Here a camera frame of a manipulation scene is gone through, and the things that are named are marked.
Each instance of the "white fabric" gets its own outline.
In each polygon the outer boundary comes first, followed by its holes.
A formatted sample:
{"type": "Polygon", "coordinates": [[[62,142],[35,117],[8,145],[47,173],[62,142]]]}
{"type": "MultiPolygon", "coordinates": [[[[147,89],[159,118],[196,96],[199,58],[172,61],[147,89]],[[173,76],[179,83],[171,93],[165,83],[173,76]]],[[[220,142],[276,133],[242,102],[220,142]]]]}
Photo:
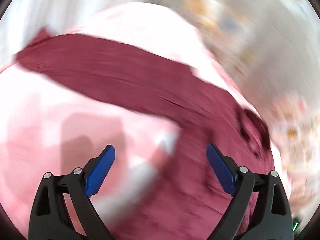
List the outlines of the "white fabric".
{"type": "Polygon", "coordinates": [[[43,26],[54,34],[81,27],[97,12],[129,1],[147,0],[13,0],[0,21],[0,68],[23,49],[43,26]]]}

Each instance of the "metal screw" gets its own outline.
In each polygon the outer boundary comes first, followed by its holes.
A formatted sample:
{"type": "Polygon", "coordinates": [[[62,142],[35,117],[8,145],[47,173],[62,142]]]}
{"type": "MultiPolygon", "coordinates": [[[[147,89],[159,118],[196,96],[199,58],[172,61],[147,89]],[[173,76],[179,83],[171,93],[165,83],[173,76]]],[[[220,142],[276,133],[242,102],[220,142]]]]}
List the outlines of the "metal screw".
{"type": "Polygon", "coordinates": [[[271,175],[272,175],[273,177],[278,177],[278,172],[276,172],[276,171],[271,171],[271,175]]]}
{"type": "Polygon", "coordinates": [[[81,168],[75,168],[74,170],[73,170],[73,173],[74,174],[80,174],[82,172],[82,169],[81,168]]]}
{"type": "Polygon", "coordinates": [[[44,178],[45,179],[48,179],[48,178],[50,178],[51,177],[51,173],[50,172],[47,172],[45,175],[44,175],[44,178]]]}
{"type": "Polygon", "coordinates": [[[240,170],[242,173],[247,173],[247,172],[249,171],[248,168],[245,167],[245,166],[241,166],[241,167],[239,168],[239,170],[240,170]]]}

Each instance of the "dark red fabric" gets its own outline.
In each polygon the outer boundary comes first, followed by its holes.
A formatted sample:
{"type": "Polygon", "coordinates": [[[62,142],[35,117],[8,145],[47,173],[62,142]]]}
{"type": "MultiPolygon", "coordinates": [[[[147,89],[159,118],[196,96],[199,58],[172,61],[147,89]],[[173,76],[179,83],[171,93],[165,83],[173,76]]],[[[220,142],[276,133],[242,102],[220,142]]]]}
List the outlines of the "dark red fabric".
{"type": "Polygon", "coordinates": [[[193,76],[189,66],[115,41],[41,35],[17,54],[23,67],[95,100],[168,117],[182,128],[174,157],[139,208],[113,230],[116,239],[207,239],[231,199],[206,159],[211,142],[253,172],[274,169],[266,125],[228,92],[193,76]]]}

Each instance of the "red towel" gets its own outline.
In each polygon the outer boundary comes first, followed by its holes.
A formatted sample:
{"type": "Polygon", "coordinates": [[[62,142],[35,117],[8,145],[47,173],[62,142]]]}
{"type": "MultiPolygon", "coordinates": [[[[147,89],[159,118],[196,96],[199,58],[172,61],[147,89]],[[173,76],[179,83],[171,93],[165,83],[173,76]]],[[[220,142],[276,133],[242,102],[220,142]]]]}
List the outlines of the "red towel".
{"type": "MultiPolygon", "coordinates": [[[[182,128],[155,186],[112,230],[116,239],[207,239],[231,200],[206,159],[211,142],[252,172],[274,169],[265,123],[225,90],[193,76],[189,66],[115,41],[43,34],[17,54],[23,67],[95,100],[166,116],[182,128]]],[[[253,194],[239,232],[256,199],[253,194]]]]}

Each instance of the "blue finger pad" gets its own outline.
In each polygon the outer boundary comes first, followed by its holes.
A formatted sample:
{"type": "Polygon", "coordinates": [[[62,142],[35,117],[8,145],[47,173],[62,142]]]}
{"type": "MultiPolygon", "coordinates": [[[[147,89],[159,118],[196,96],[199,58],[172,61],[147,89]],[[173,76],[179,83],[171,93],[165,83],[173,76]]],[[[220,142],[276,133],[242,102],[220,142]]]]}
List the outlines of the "blue finger pad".
{"type": "Polygon", "coordinates": [[[211,144],[207,147],[207,158],[223,190],[233,196],[236,193],[236,178],[211,144]]]}
{"type": "Polygon", "coordinates": [[[94,167],[92,172],[88,175],[85,187],[85,194],[87,198],[98,193],[104,179],[106,178],[113,162],[116,158],[116,150],[110,146],[102,153],[99,162],[94,167]]]}

